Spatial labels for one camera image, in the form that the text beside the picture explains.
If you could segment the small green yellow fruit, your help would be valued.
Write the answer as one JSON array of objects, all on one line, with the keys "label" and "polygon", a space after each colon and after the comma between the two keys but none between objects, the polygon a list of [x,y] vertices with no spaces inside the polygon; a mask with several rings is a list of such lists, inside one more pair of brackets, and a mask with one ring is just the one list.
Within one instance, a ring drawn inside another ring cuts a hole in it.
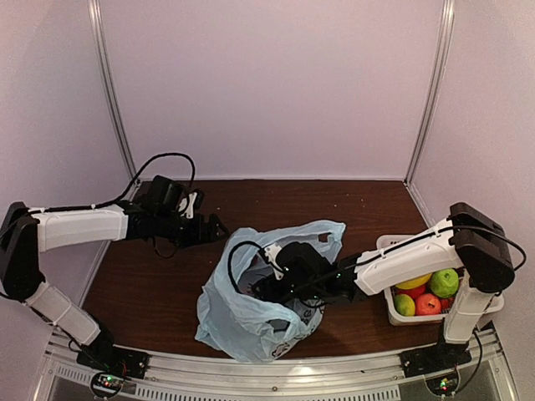
[{"label": "small green yellow fruit", "polygon": [[413,317],[415,315],[415,301],[405,295],[398,294],[394,297],[395,310],[403,317]]}]

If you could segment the red apple front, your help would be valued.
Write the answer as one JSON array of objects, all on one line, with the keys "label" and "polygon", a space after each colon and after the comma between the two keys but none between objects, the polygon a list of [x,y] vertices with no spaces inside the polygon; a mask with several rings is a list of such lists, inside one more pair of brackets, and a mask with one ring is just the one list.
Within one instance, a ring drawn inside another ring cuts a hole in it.
[{"label": "red apple front", "polygon": [[430,316],[441,314],[441,300],[432,293],[424,293],[415,300],[415,315]]}]

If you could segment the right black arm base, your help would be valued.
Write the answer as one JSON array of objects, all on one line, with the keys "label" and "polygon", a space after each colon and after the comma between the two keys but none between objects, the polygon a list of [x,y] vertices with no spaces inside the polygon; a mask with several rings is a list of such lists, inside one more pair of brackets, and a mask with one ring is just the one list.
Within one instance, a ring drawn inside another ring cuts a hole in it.
[{"label": "right black arm base", "polygon": [[468,343],[451,344],[443,341],[404,351],[399,357],[406,378],[440,372],[471,361]]}]

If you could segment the light blue plastic bag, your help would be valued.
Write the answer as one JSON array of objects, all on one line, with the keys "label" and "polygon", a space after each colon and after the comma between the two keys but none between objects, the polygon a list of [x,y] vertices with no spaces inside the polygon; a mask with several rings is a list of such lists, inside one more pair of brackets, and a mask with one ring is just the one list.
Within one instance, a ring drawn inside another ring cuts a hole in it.
[{"label": "light blue plastic bag", "polygon": [[254,280],[267,277],[270,269],[256,259],[257,253],[273,243],[285,246],[299,241],[334,261],[345,229],[343,222],[330,220],[271,231],[237,229],[197,299],[196,341],[241,363],[270,363],[313,334],[324,317],[320,301],[292,300],[281,305],[252,295]]}]

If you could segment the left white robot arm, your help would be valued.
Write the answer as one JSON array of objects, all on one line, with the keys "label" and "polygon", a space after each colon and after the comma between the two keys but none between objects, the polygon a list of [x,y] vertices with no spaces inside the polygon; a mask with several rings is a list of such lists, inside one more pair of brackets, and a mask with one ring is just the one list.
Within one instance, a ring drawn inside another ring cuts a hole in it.
[{"label": "left white robot arm", "polygon": [[103,325],[72,299],[89,282],[77,251],[96,251],[119,241],[170,242],[173,251],[225,239],[229,231],[216,214],[204,216],[204,193],[161,175],[133,197],[106,204],[31,208],[21,201],[7,209],[1,225],[1,286],[6,298],[40,314],[103,371],[120,364]]}]

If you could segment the red apple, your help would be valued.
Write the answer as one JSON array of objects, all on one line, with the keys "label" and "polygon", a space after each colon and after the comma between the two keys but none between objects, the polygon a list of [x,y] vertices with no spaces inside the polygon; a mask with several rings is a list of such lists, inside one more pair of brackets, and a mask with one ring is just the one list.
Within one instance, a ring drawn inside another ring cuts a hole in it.
[{"label": "red apple", "polygon": [[400,291],[401,293],[411,297],[413,300],[417,299],[419,296],[425,294],[426,292],[426,286],[422,285],[419,287],[411,288],[408,290]]},{"label": "red apple", "polygon": [[415,300],[415,315],[430,316],[441,314],[441,300],[432,293],[424,293]]}]

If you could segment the large green apple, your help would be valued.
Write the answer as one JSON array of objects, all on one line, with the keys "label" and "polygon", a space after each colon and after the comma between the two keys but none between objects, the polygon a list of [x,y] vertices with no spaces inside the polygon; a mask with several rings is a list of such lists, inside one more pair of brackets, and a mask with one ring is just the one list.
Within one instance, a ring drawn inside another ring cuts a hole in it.
[{"label": "large green apple", "polygon": [[453,297],[459,288],[458,273],[451,268],[435,272],[430,279],[429,288],[437,297]]}]

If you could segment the white plastic basket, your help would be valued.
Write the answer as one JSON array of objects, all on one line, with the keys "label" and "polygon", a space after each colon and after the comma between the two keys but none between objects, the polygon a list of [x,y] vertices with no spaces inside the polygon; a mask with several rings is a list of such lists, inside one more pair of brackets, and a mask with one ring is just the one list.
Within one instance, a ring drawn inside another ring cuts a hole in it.
[{"label": "white plastic basket", "polygon": [[[383,235],[376,241],[377,248],[385,248],[392,246],[398,242],[409,239],[409,235]],[[435,314],[417,314],[416,308],[419,304],[417,298],[424,296],[425,299],[431,300],[431,295],[436,297],[433,292],[430,292],[427,282],[421,284],[418,287],[411,288],[409,290],[401,290],[397,287],[390,287],[384,290],[385,300],[388,306],[389,321],[394,326],[409,326],[419,324],[432,324],[441,322],[444,317],[451,310],[455,296],[450,298],[440,298],[440,310],[436,309]],[[504,307],[504,298],[502,295],[494,297],[488,305],[484,314],[499,312]],[[400,312],[412,312],[411,314],[402,314]]]}]

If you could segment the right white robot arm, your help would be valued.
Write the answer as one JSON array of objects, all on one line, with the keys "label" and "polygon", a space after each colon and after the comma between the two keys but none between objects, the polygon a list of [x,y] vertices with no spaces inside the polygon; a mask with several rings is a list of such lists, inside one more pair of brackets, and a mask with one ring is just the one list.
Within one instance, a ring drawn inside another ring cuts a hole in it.
[{"label": "right white robot arm", "polygon": [[498,223],[459,202],[447,218],[420,234],[338,261],[329,261],[304,242],[266,246],[262,257],[273,272],[252,285],[252,294],[279,304],[349,304],[428,273],[462,268],[465,273],[445,317],[443,338],[428,353],[432,366],[443,369],[460,356],[460,344],[470,339],[492,298],[512,285],[516,269],[511,245]]}]

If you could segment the pale yellow fruit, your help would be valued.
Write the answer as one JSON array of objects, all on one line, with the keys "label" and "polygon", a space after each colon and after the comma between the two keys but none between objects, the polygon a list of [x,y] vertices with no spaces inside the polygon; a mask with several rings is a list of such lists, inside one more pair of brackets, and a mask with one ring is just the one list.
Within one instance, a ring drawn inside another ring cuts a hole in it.
[{"label": "pale yellow fruit", "polygon": [[404,281],[395,285],[400,290],[411,290],[417,287],[424,286],[432,277],[432,273],[425,274],[424,276],[416,277],[408,281]]}]

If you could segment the aluminium front rail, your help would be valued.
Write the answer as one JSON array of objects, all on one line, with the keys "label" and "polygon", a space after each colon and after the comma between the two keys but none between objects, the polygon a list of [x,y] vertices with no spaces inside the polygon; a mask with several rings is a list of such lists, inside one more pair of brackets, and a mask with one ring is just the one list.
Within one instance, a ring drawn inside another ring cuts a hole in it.
[{"label": "aluminium front rail", "polygon": [[455,400],[516,400],[511,370],[494,329],[470,342],[471,361],[408,377],[396,351],[270,364],[150,353],[145,376],[127,380],[116,400],[440,400],[431,385],[459,378]]}]

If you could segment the red apple back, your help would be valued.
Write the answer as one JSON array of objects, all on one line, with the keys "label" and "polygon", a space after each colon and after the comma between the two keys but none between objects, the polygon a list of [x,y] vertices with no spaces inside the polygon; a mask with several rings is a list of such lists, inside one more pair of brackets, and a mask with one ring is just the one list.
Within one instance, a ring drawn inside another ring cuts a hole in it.
[{"label": "red apple back", "polygon": [[417,299],[419,296],[425,294],[426,292],[426,286],[422,285],[419,287],[411,288],[408,290],[400,291],[401,293],[411,297],[413,300]]}]

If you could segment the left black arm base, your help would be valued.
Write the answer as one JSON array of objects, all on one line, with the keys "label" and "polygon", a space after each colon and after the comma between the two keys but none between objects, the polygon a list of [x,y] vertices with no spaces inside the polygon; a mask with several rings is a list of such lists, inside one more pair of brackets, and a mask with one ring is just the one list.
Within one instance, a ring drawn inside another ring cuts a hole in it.
[{"label": "left black arm base", "polygon": [[143,379],[148,359],[148,353],[116,346],[113,335],[104,328],[90,345],[81,346],[76,362],[122,378]]}]

